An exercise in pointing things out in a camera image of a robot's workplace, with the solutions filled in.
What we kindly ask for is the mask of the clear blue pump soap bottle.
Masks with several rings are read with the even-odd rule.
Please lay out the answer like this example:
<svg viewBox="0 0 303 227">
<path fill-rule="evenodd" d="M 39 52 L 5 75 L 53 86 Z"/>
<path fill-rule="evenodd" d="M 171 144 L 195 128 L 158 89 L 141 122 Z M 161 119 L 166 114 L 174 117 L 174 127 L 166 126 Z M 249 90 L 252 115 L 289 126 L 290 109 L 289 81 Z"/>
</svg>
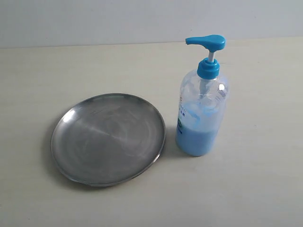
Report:
<svg viewBox="0 0 303 227">
<path fill-rule="evenodd" d="M 213 147 L 229 95 L 228 80 L 214 57 L 216 51 L 225 48 L 225 38 L 208 35 L 189 37 L 185 42 L 209 51 L 208 57 L 183 78 L 179 93 L 176 143 L 183 152 L 199 157 Z"/>
</svg>

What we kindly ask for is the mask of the round stainless steel plate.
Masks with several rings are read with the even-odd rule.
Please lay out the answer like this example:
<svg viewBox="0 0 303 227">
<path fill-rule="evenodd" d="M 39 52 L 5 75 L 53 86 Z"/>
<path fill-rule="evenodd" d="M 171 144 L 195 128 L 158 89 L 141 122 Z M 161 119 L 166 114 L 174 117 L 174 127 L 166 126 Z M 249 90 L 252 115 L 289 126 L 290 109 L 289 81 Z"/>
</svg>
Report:
<svg viewBox="0 0 303 227">
<path fill-rule="evenodd" d="M 138 96 L 110 93 L 68 110 L 54 128 L 50 149 L 69 180 L 109 187 L 145 172 L 161 155 L 165 139 L 156 107 Z"/>
</svg>

